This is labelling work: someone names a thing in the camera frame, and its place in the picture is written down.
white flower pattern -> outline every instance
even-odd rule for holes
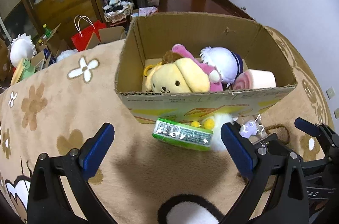
[[[92,59],[89,63],[86,63],[85,57],[82,56],[79,60],[79,68],[72,69],[68,74],[67,77],[69,79],[74,79],[76,77],[83,76],[83,80],[86,83],[89,83],[92,79],[92,71],[93,69],[99,66],[99,61],[97,59]]]
[[[9,105],[11,108],[12,108],[13,105],[14,105],[14,100],[17,98],[17,95],[18,95],[17,92],[14,94],[14,92],[12,91],[10,101],[8,102],[8,105]]]

green package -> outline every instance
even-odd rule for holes
[[[174,146],[209,151],[213,131],[158,118],[152,136]]]

pink roll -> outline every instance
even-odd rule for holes
[[[236,78],[232,90],[276,87],[275,77],[270,71],[248,69]]]

metal screw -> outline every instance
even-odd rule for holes
[[[296,154],[295,152],[291,152],[291,153],[289,154],[289,156],[291,156],[292,159],[296,159],[296,158],[298,157],[297,154]]]
[[[70,156],[76,156],[79,153],[79,150],[77,148],[71,149],[69,152]]]
[[[47,155],[46,153],[40,154],[40,155],[39,155],[39,159],[40,159],[40,160],[44,160],[44,159],[46,158],[46,155]]]
[[[260,147],[260,148],[258,148],[258,153],[260,154],[260,155],[265,155],[266,154],[266,149],[264,149],[264,148],[262,148],[262,147]]]

bag handle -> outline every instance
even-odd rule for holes
[[[79,17],[78,26],[75,23],[77,17]],[[88,23],[90,23],[93,26],[94,29],[95,29],[95,27],[94,27],[93,23],[90,21],[89,17],[87,17],[85,15],[76,15],[75,18],[74,18],[74,25],[75,25],[75,28],[77,29],[77,31],[80,33],[80,36],[82,37],[82,33],[81,33],[81,30],[80,30],[80,25],[79,25],[81,19],[83,19],[83,20],[87,21]]]

